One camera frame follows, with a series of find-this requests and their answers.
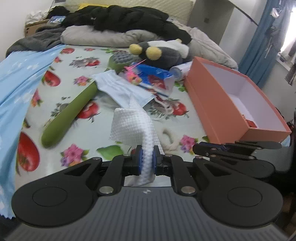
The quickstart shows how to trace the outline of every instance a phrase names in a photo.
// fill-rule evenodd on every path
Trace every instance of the clothing pile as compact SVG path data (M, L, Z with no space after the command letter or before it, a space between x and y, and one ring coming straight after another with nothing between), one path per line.
M61 24L37 29L36 34L15 42L13 51L46 51L60 43L68 45L129 47L155 40L181 39L189 56L198 56L237 69L237 63L198 28L185 26L168 14L149 7L87 6L74 13L55 7L49 16L64 14Z
M91 25L95 30L113 30L121 33L142 29L155 33L166 41L181 39L184 44L190 43L190 35L166 21L167 18L168 14L149 7L87 6L69 14L62 22L62 26Z

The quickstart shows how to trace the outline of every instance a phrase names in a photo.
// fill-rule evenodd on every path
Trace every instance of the gray plush toy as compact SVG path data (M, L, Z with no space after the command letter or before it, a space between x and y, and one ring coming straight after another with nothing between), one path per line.
M145 59L144 64L166 70L192 60L192 57L188 56L188 46L182 44L179 39L131 44L129 50L142 60Z

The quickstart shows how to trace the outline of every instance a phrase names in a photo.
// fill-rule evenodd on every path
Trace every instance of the green cylindrical object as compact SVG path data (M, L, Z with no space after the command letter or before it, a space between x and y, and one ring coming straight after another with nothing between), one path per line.
M59 143L70 128L73 120L97 93L96 82L92 82L65 109L63 109L45 128L41 137L41 144L50 148Z

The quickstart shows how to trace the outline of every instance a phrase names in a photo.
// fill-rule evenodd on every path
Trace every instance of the metal screw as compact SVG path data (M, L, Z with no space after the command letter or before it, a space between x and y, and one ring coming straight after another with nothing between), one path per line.
M113 193L114 189L113 187L110 187L110 186L103 186L103 187L100 187L99 191L100 193L103 193L103 194L110 194L110 193Z
M185 194L192 194L195 193L195 188L191 186L185 186L181 188L181 192Z

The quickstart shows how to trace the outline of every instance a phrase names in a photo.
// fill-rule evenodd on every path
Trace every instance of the blue package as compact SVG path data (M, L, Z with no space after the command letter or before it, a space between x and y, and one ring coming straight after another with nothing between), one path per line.
M169 71L145 64L137 65L133 71L142 79L139 86L153 89L166 97L172 93L175 79Z
M48 21L49 23L61 23L64 21L66 16L53 16L51 19Z

